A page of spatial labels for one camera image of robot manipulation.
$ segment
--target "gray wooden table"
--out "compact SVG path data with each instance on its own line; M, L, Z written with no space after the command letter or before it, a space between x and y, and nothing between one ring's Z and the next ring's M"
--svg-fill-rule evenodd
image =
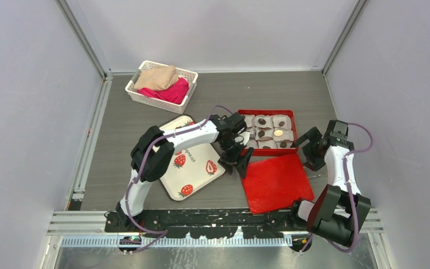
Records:
M134 145L148 127L177 116L172 112L136 103L124 91L131 76L115 76L91 163L81 210L113 210L129 183L130 157ZM321 72L201 73L185 114L204 119L213 104L238 109L290 109L298 135L317 126L324 132L334 108ZM326 184L325 168L307 171L316 197ZM156 182L145 208L237 208L247 207L239 176L223 175L190 198L176 202Z

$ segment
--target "white wall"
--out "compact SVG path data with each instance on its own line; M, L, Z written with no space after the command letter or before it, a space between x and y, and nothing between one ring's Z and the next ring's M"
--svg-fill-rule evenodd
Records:
M430 268L430 1L370 1L328 80L338 118L375 136L354 166L398 268Z
M71 0L113 72L322 69L357 0Z
M0 268L36 268L101 79L54 0L0 0Z

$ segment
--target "red tray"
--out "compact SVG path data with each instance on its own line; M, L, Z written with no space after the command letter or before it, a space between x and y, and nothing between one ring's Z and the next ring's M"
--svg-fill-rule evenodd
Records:
M294 113L292 110L256 110L256 109L240 109L240 115L287 115L291 119L292 131L294 132L294 140L297 139L296 122L294 121ZM255 149L253 156L283 156L286 154L296 153L297 148L294 149Z

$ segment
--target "folded towel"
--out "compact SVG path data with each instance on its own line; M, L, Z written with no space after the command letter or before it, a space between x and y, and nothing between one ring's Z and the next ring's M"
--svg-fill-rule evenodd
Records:
M189 83L181 77L174 85L164 91L153 91L148 88L138 90L139 94L147 97L157 98L180 105L184 101L184 97L189 91Z
M141 72L134 85L134 89L148 88L153 91L164 91L176 83L178 79L175 66L154 68Z

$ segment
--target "red napkin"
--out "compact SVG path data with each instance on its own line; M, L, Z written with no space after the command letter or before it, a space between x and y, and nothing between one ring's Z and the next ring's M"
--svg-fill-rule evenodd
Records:
M168 101L177 105L180 105L184 101L184 97L189 91L189 83L183 77L167 90L164 91L153 91L148 88L142 88L137 93L147 97L157 98L164 101Z
M253 214L290 207L299 198L314 199L297 154L250 163L242 183Z

